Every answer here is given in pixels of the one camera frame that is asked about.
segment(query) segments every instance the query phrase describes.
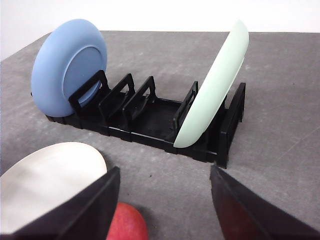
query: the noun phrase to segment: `apple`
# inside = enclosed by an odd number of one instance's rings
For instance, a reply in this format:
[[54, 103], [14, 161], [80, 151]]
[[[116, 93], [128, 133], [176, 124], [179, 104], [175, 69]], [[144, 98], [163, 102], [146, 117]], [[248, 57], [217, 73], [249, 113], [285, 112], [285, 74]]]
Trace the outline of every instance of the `apple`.
[[118, 202], [106, 240], [148, 240], [147, 225], [140, 212]]

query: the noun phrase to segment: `gray surface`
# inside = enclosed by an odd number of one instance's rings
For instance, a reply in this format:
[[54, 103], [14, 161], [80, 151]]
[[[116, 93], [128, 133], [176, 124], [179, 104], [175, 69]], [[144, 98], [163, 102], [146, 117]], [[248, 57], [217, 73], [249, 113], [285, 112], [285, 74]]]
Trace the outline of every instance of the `gray surface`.
[[[227, 33], [104, 31], [113, 87], [132, 73], [153, 75], [159, 97], [183, 100], [201, 84]], [[48, 145], [77, 141], [121, 168], [119, 200], [138, 207], [150, 239], [223, 239], [213, 208], [210, 164], [49, 122], [30, 96], [37, 40], [1, 63], [1, 167], [5, 172]], [[243, 123], [227, 172], [254, 192], [320, 230], [320, 34], [251, 33], [231, 91], [246, 82]]]

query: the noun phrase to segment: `white background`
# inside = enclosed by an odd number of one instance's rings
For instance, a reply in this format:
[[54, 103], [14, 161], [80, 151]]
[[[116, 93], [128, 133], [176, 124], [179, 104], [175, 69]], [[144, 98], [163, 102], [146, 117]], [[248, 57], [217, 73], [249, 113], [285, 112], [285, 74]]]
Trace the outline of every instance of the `white background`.
[[62, 23], [99, 30], [320, 33], [320, 0], [1, 0], [1, 60]]

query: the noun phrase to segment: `dish rack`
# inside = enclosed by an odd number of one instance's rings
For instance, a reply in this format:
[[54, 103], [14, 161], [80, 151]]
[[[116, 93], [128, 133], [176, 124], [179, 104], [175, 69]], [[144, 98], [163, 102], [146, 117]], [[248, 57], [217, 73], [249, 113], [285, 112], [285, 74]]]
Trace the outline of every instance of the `dish rack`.
[[[81, 107], [78, 99], [99, 81], [101, 87], [97, 94]], [[229, 108], [226, 109], [224, 99], [206, 131], [196, 143], [185, 148], [174, 147], [174, 142], [198, 93], [197, 81], [181, 102], [157, 97], [153, 76], [149, 76], [135, 91], [134, 80], [129, 73], [110, 89], [105, 72], [100, 70], [69, 97], [74, 110], [72, 115], [46, 117], [51, 122], [152, 146], [202, 162], [216, 162], [217, 166], [227, 168], [229, 149], [238, 122], [243, 119], [245, 92], [246, 84], [242, 82]]]

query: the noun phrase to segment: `blue plate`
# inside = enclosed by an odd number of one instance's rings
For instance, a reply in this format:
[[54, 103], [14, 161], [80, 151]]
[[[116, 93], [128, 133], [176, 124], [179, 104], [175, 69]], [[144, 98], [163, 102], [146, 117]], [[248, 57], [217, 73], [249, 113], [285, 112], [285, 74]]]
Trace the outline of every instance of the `blue plate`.
[[[71, 115], [68, 98], [106, 67], [106, 43], [91, 22], [75, 19], [62, 24], [45, 40], [33, 65], [31, 91], [36, 106], [51, 117]], [[99, 87], [97, 83], [89, 89], [80, 105], [88, 103]]]

